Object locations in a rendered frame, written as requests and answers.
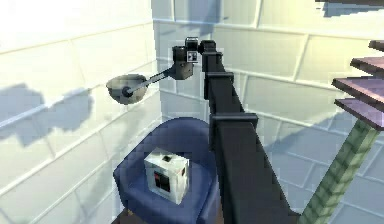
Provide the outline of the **purple-leaved plant with green stem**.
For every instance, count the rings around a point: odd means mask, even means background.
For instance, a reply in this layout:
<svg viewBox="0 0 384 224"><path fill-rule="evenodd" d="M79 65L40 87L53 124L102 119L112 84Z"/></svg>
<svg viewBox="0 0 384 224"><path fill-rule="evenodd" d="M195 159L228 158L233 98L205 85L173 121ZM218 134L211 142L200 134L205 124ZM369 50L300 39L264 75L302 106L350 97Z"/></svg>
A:
<svg viewBox="0 0 384 224"><path fill-rule="evenodd" d="M384 53L384 40L372 40L369 47ZM335 78L332 85L349 95L335 104L355 116L356 123L297 224L327 224L377 136L384 131L384 55L354 58L351 65L365 74Z"/></svg>

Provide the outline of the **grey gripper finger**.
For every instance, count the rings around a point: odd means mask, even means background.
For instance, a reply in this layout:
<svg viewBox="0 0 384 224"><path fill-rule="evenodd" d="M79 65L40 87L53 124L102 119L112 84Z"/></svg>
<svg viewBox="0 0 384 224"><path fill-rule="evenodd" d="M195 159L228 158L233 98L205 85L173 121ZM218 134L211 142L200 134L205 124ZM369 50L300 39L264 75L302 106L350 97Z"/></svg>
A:
<svg viewBox="0 0 384 224"><path fill-rule="evenodd" d="M164 79L164 78L170 76L172 73L173 73L173 68L169 68L167 70L164 70L161 73L158 73L158 74L150 77L148 80L142 81L141 83L139 83L136 86L133 86L133 87L124 86L123 89L122 89L122 94L125 97L131 97L134 94L134 92L139 90L140 88L148 87L150 84L158 82L161 79Z"/></svg>

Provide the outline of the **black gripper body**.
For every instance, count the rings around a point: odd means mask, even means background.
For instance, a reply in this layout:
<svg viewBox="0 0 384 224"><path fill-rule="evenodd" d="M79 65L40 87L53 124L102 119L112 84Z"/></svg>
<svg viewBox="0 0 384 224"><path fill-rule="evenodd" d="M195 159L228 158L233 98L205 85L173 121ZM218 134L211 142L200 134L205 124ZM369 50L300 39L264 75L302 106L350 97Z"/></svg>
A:
<svg viewBox="0 0 384 224"><path fill-rule="evenodd" d="M185 80L193 75L193 64L195 63L195 52L184 46L172 48L173 65L171 77L175 80Z"/></svg>

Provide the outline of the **grey metal bowl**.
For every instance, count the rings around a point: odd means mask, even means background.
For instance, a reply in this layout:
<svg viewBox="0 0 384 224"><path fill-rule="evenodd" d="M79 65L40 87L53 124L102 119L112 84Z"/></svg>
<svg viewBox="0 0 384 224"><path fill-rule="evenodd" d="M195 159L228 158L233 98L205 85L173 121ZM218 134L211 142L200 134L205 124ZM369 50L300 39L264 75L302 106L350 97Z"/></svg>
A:
<svg viewBox="0 0 384 224"><path fill-rule="evenodd" d="M147 79L143 75L121 75L106 84L110 97L119 104L129 105L141 101L147 92L144 85Z"/></svg>

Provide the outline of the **white box with black marks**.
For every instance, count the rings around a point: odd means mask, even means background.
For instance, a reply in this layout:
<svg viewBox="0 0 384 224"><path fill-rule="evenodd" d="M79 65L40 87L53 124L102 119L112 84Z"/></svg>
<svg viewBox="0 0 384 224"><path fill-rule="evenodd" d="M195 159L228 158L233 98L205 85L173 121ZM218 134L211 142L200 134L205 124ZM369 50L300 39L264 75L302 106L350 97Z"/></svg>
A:
<svg viewBox="0 0 384 224"><path fill-rule="evenodd" d="M144 165L149 190L179 205L189 188L189 160L155 148Z"/></svg>

